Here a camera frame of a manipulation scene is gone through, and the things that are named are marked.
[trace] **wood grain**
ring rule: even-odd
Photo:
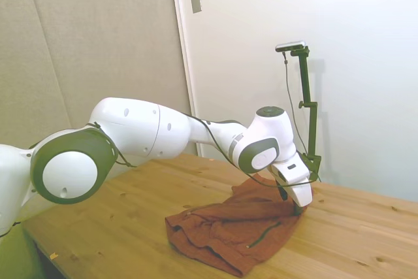
[[[52,262],[68,278],[235,278],[171,248],[164,217],[222,202],[245,179],[195,156],[150,161],[24,227],[46,255],[58,255]],[[418,203],[324,183],[313,189],[289,242],[246,278],[418,278]]]

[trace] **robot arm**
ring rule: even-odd
[[[34,194],[57,204],[78,203],[100,188],[120,153],[144,160],[174,158],[190,141],[215,146],[248,174],[268,167],[280,185],[307,183],[284,189],[298,206],[312,201],[310,172],[296,151],[284,110],[259,109],[246,128],[198,120],[146,101],[107,98],[84,128],[54,133],[30,150],[0,145],[0,241]]]

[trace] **rust-colored shirt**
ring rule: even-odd
[[[242,277],[286,243],[299,216],[293,215],[293,201],[282,201],[276,188],[248,179],[232,189],[233,196],[221,204],[167,217],[167,234],[184,255]]]

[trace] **black cable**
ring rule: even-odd
[[[203,126],[206,128],[206,130],[209,132],[209,134],[210,134],[210,136],[211,136],[211,138],[212,138],[212,140],[214,140],[214,143],[215,143],[215,145],[216,145],[216,147],[218,148],[218,150],[221,152],[221,154],[223,155],[223,157],[232,165],[232,166],[234,166],[235,168],[237,168],[238,170],[240,170],[240,171],[242,171],[241,169],[239,169],[230,159],[229,159],[229,157],[227,156],[227,154],[222,150],[222,148],[221,148],[221,146],[217,143],[217,140],[216,140],[216,138],[215,138],[215,136],[214,136],[214,134],[212,133],[212,131],[210,130],[210,128],[207,126],[207,124],[206,123],[204,123],[201,119],[199,119],[199,118],[197,118],[197,117],[194,117],[194,116],[191,116],[191,115],[189,115],[189,114],[184,114],[185,116],[187,116],[187,117],[189,117],[189,118],[192,118],[192,119],[195,119],[195,120],[197,120],[197,121],[199,121],[201,124],[203,124]],[[94,122],[94,123],[87,123],[88,125],[90,125],[90,126],[92,126],[92,127],[96,127],[97,129],[99,129],[100,131],[102,131],[103,133],[105,133],[102,129],[101,129],[101,126],[97,123],[97,122]],[[120,161],[115,161],[118,165],[125,165],[125,166],[128,166],[128,167],[132,167],[132,168],[135,168],[135,167],[137,167],[137,166],[134,166],[134,165],[132,165],[132,164],[130,164],[130,162],[128,162],[126,159],[125,159],[125,157],[122,155],[122,153],[118,150],[118,148],[116,147],[116,146],[114,146],[114,149],[115,150],[117,150],[118,151],[118,153],[119,153],[119,155],[121,156],[121,158],[123,159],[123,161],[125,162],[125,163],[121,163]],[[260,184],[260,185],[262,185],[262,186],[266,186],[266,187],[269,187],[269,188],[277,188],[278,187],[278,185],[276,184],[276,185],[272,185],[272,184],[265,184],[264,182],[261,182],[261,181],[258,181],[256,178],[254,178],[252,175],[250,175],[250,174],[248,174],[248,173],[246,173],[246,172],[244,172],[244,171],[242,171],[242,173],[244,173],[246,176],[248,176],[249,178],[251,178],[252,180],[254,180],[254,181],[256,181],[256,183],[258,183],[258,184]],[[291,186],[302,186],[302,185],[304,185],[304,184],[311,184],[311,183],[313,183],[314,181],[311,181],[311,180],[309,180],[309,181],[307,181],[307,182],[302,182],[302,183],[294,183],[294,184],[286,184],[286,185],[281,185],[280,187],[282,187],[282,188],[290,188]]]
[[[283,54],[283,57],[285,58],[285,67],[286,67],[286,88],[287,88],[287,94],[288,94],[288,96],[289,96],[289,100],[290,100],[290,108],[291,108],[291,110],[292,110],[293,123],[294,123],[294,125],[295,125],[296,133],[298,133],[298,138],[299,138],[299,139],[300,139],[300,141],[302,142],[303,149],[304,149],[304,151],[305,151],[306,155],[308,155],[308,151],[307,151],[307,149],[306,149],[306,146],[305,146],[304,141],[302,140],[302,137],[300,136],[300,133],[299,133],[299,128],[298,128],[298,125],[297,125],[297,123],[296,123],[296,118],[295,118],[295,110],[294,110],[294,108],[293,108],[292,97],[291,97],[291,95],[290,95],[290,88],[289,88],[289,71],[287,70],[287,62],[288,62],[288,61],[287,61],[287,58],[286,58],[286,53],[285,53],[285,52],[282,52],[282,54]]]
[[[87,123],[87,125],[90,125],[92,127],[95,127],[96,129],[100,130],[104,135],[106,135],[108,137],[108,135],[102,130],[102,127],[100,124],[98,124],[96,121],[94,121],[93,123]],[[120,152],[120,150],[118,149],[118,147],[116,147],[115,144],[111,144],[113,146],[113,149],[115,149],[118,154],[120,155],[120,157],[123,159],[124,163],[121,163],[120,161],[115,161],[115,163],[117,163],[118,165],[123,165],[123,166],[127,166],[130,168],[136,168],[137,166],[132,165],[130,162],[128,162],[125,158],[125,156],[123,156],[123,154]]]
[[[267,187],[269,187],[269,188],[277,188],[278,187],[278,185],[276,184],[276,185],[272,185],[272,184],[265,184],[264,182],[261,182],[261,181],[258,181],[256,178],[254,178],[252,175],[250,175],[250,174],[248,174],[248,173],[246,173],[246,172],[244,172],[244,171],[242,171],[241,169],[239,169],[230,159],[229,159],[229,157],[227,156],[227,154],[222,150],[222,148],[221,148],[221,146],[217,143],[217,141],[216,141],[216,139],[215,139],[215,136],[214,136],[214,134],[212,133],[212,131],[210,130],[210,128],[207,126],[207,124],[204,122],[204,121],[202,121],[201,119],[199,119],[199,118],[196,118],[196,117],[194,117],[194,116],[191,116],[191,115],[189,115],[189,114],[184,114],[184,115],[186,115],[187,117],[189,117],[189,118],[193,118],[193,119],[195,119],[195,120],[197,120],[197,121],[199,121],[201,124],[203,124],[204,125],[204,127],[206,128],[206,130],[209,132],[209,134],[210,134],[210,136],[211,136],[211,138],[212,138],[212,140],[214,140],[214,143],[215,143],[215,145],[216,145],[216,147],[218,148],[218,150],[221,152],[221,154],[223,155],[223,157],[232,165],[232,166],[234,166],[235,168],[237,168],[238,170],[240,170],[242,173],[244,173],[246,176],[248,176],[249,178],[251,178],[252,180],[254,180],[254,181],[256,181],[256,183],[258,183],[258,184],[261,184],[262,186],[267,186]],[[284,186],[280,186],[280,187],[282,187],[282,188],[290,188],[291,186],[302,186],[302,185],[304,185],[304,184],[311,184],[311,183],[313,183],[313,182],[315,182],[315,181],[311,181],[311,180],[309,180],[309,181],[307,181],[307,182],[302,182],[302,183],[294,183],[294,184],[286,184],[286,185],[284,185]]]

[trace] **gray joint cap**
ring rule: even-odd
[[[283,114],[285,111],[279,107],[263,107],[257,110],[257,115],[260,117],[277,117]]]

